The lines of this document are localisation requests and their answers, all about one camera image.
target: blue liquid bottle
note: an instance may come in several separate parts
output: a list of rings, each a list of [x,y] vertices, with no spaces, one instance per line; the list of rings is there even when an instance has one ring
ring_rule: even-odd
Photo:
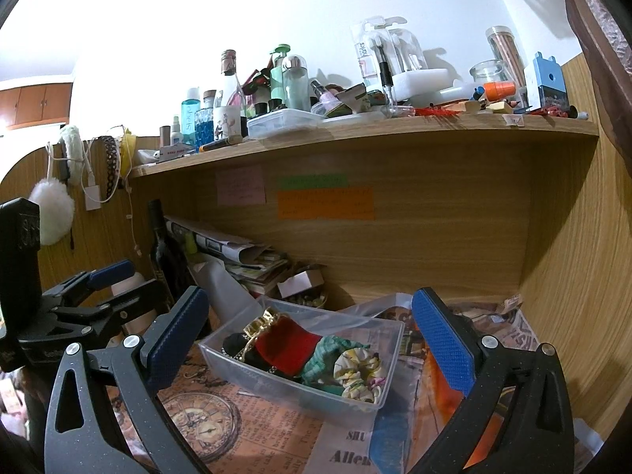
[[[182,102],[182,142],[195,146],[195,112],[200,110],[200,88],[192,87]]]

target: toothbrush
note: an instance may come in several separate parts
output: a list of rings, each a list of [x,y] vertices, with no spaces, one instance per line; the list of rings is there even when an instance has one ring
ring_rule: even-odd
[[[393,42],[393,47],[395,48],[395,55],[397,56],[397,63],[399,64],[401,72],[411,71],[411,69],[409,69],[406,65],[406,60],[404,58],[404,49],[402,47],[401,41],[399,40],[399,36],[393,33],[393,31],[390,31],[389,35],[391,36],[391,41]]]
[[[386,101],[389,107],[397,106],[397,99],[395,98],[395,91],[393,90],[393,75],[391,74],[391,68],[389,66],[388,59],[384,55],[384,47],[382,46],[382,39],[376,35],[370,37],[372,43],[372,49],[375,50],[377,55],[377,62],[380,65],[380,80],[382,82],[382,88],[386,96]]]

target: wooden cabinet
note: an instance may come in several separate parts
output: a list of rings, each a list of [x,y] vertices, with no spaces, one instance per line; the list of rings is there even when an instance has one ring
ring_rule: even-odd
[[[31,85],[0,91],[0,119],[9,129],[67,123],[73,85]]]
[[[46,85],[46,93],[43,98],[42,120],[68,120],[72,87],[72,84]]]
[[[23,87],[18,101],[18,115],[15,125],[31,124],[42,120],[43,96],[46,93],[45,85],[31,85]]]
[[[18,112],[20,88],[0,91],[0,122],[2,126],[13,126]]]

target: brown curtain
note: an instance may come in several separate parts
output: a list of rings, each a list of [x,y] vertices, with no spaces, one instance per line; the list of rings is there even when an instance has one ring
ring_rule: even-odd
[[[612,122],[605,132],[632,176],[632,50],[600,0],[566,0],[566,13]]]

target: orange cap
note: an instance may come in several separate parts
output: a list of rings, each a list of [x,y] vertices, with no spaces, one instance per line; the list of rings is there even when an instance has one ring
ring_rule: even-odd
[[[487,82],[483,84],[488,102],[497,102],[516,94],[516,84],[514,82]]]

